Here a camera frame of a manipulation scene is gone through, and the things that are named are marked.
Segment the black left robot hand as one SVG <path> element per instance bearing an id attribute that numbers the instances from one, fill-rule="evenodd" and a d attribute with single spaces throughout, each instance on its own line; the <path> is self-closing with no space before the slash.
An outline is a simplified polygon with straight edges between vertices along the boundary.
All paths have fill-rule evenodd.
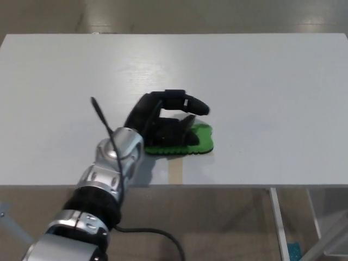
<path id="1" fill-rule="evenodd" d="M 160 117 L 162 109 L 181 110 L 184 119 Z M 127 117 L 124 126 L 136 130 L 145 147 L 172 148 L 198 145 L 198 136 L 191 130 L 197 115 L 208 115 L 204 102 L 186 94 L 185 90 L 153 91 L 144 94 Z"/>

